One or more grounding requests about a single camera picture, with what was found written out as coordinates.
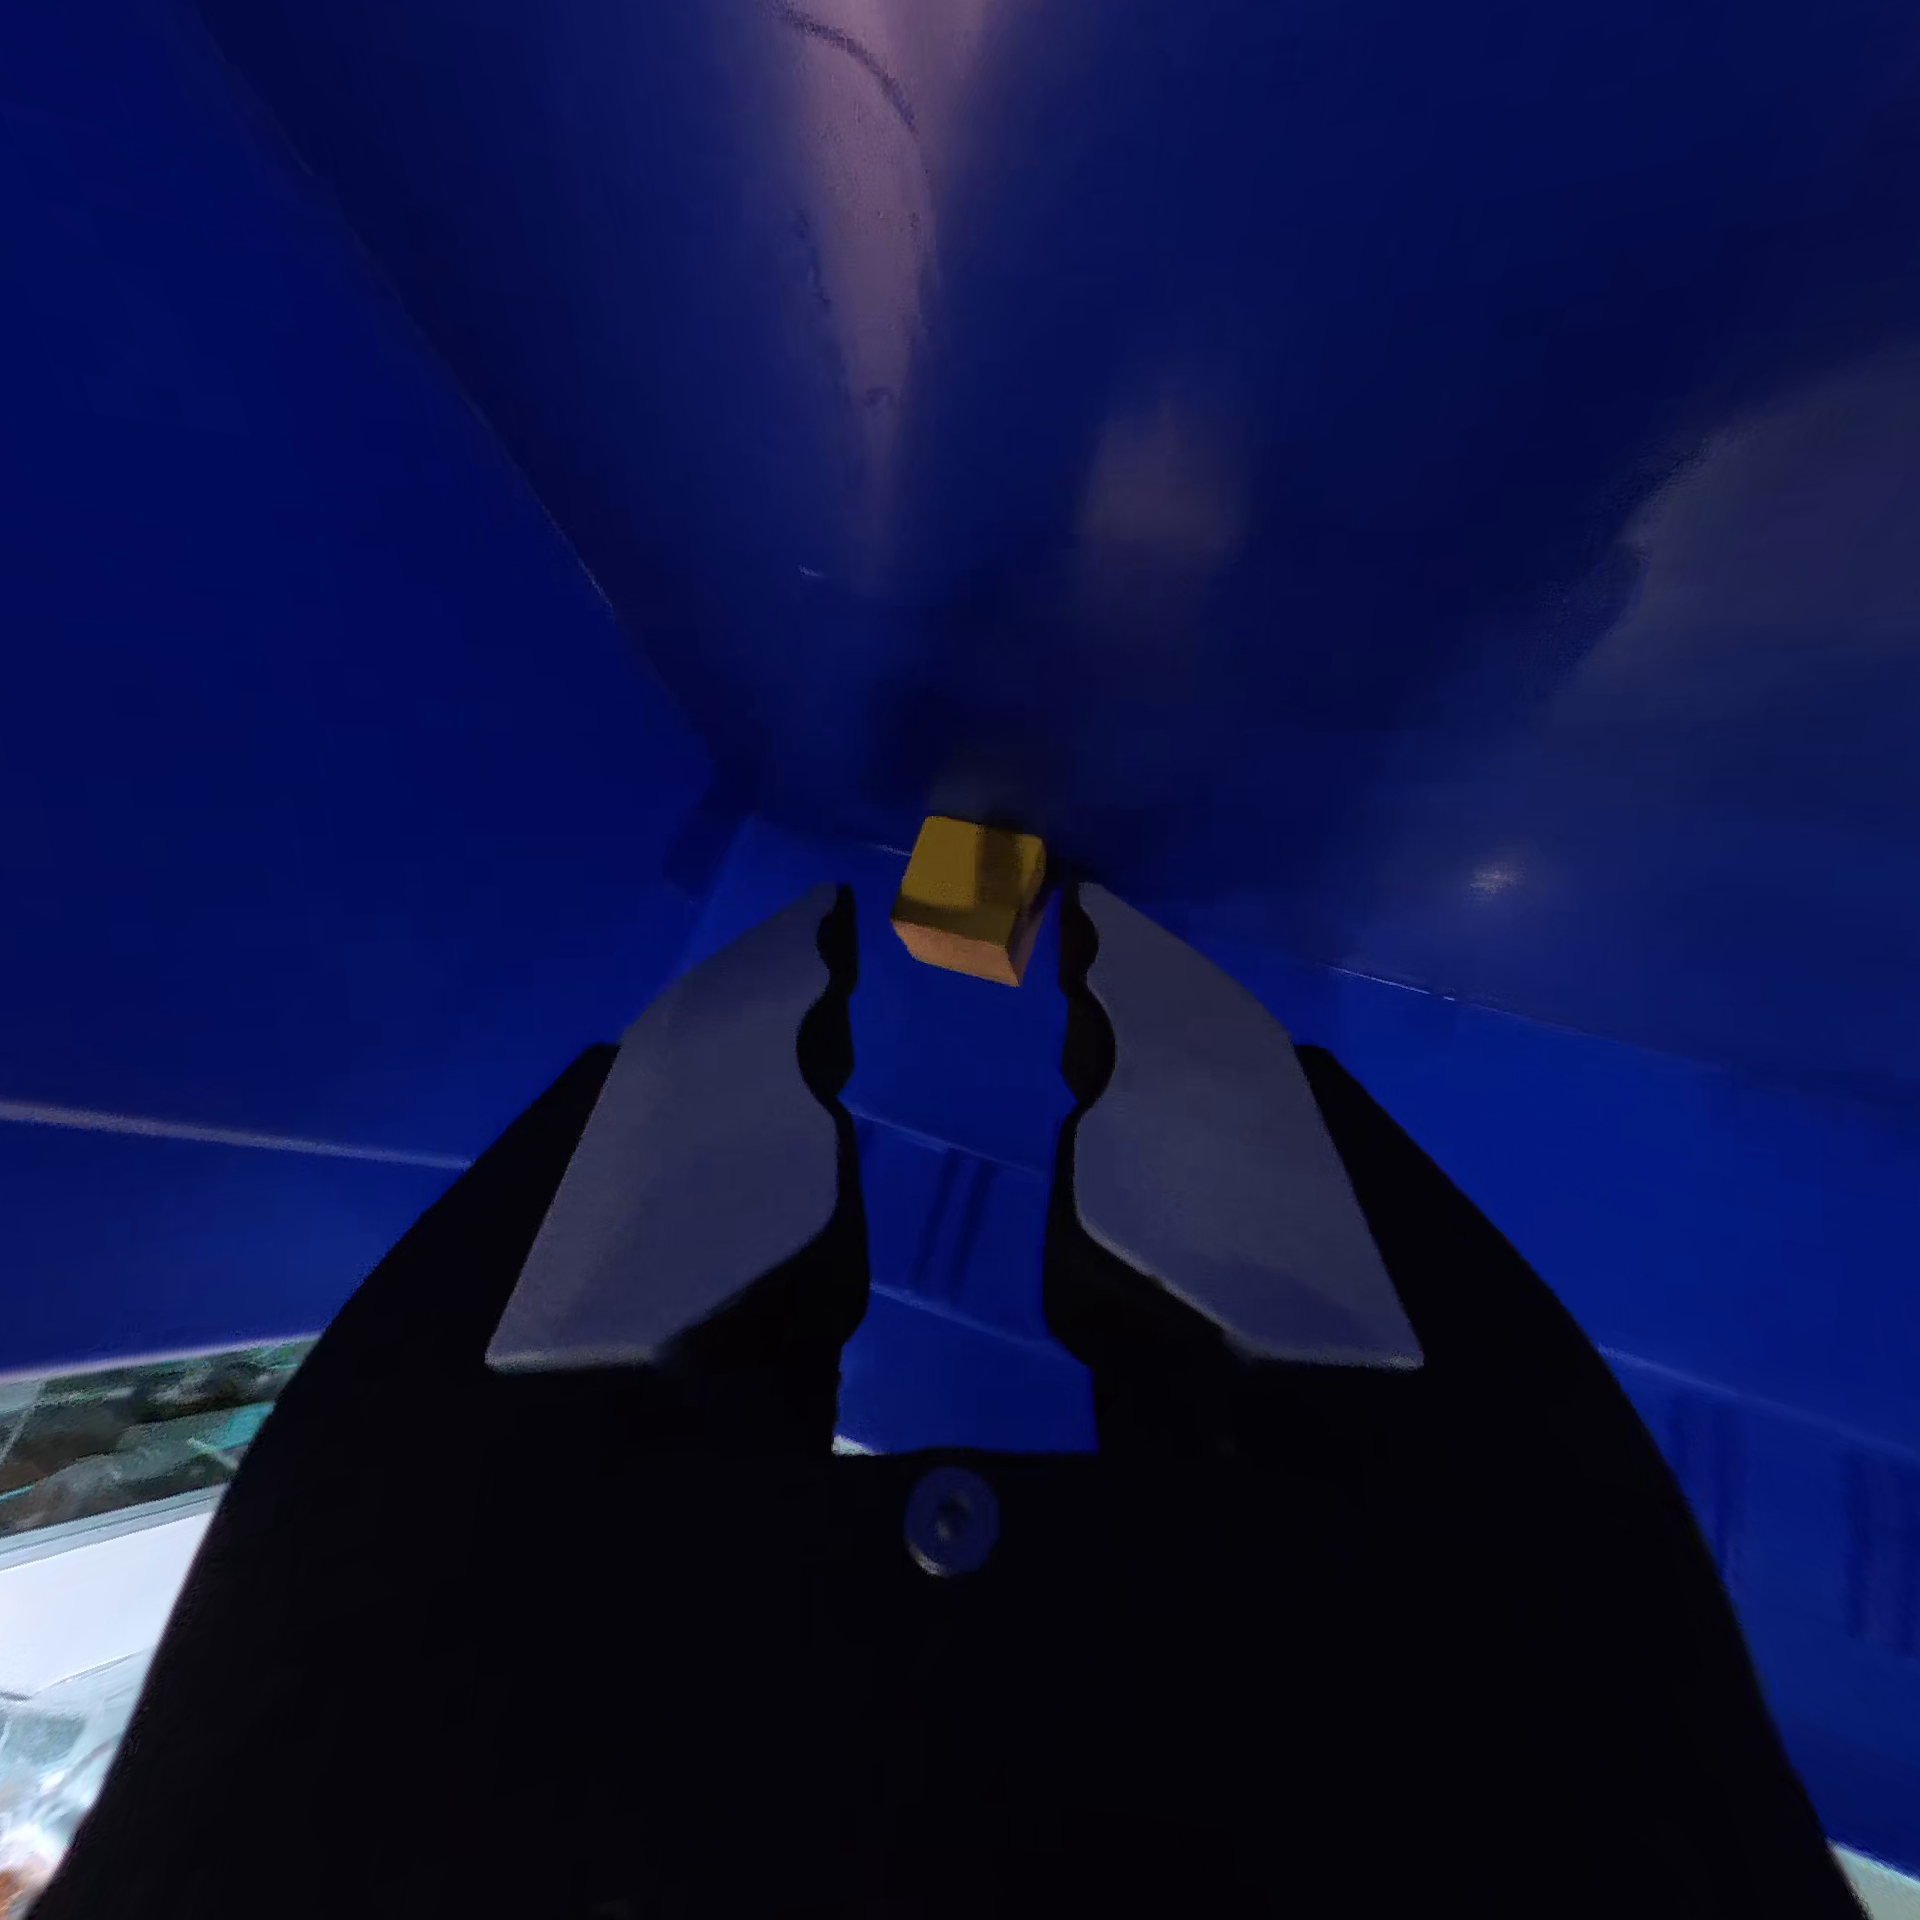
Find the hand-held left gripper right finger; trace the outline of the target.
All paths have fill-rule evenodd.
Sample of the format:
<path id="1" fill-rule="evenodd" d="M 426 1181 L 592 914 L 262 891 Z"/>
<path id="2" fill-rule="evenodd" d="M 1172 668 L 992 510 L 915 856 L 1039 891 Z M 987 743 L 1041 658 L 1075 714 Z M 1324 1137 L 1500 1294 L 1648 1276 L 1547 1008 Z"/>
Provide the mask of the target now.
<path id="1" fill-rule="evenodd" d="M 1096 1428 L 1234 1428 L 1422 1347 L 1281 1020 L 1096 881 L 1062 891 L 1045 1329 Z"/>

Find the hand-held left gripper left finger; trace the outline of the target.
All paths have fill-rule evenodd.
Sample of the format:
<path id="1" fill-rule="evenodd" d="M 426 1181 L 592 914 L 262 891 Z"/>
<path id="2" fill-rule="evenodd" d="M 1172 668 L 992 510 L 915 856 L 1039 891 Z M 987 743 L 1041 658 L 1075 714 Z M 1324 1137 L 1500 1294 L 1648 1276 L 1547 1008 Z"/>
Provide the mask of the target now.
<path id="1" fill-rule="evenodd" d="M 628 1374 L 698 1423 L 832 1428 L 869 1306 L 854 985 L 857 905 L 820 881 L 651 994 L 491 1329 L 494 1378 Z"/>

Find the yellow cube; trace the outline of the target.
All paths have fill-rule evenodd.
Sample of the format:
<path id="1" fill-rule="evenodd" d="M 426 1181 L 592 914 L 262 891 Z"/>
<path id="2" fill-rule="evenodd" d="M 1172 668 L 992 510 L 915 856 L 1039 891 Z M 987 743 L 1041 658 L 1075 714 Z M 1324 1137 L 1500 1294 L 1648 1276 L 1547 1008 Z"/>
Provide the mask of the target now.
<path id="1" fill-rule="evenodd" d="M 1039 832 L 929 815 L 889 923 L 937 970 L 1018 988 L 1045 901 Z"/>

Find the blue plastic bin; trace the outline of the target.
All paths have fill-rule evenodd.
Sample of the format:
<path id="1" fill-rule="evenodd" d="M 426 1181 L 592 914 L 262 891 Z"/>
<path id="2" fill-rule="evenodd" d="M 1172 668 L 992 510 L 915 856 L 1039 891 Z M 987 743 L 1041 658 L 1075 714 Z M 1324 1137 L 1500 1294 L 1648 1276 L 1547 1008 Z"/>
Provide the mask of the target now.
<path id="1" fill-rule="evenodd" d="M 1914 1872 L 1914 2 L 2 2 L 2 1374 L 841 877 L 851 1428 L 1066 1448 L 931 809 L 1476 1194 Z"/>

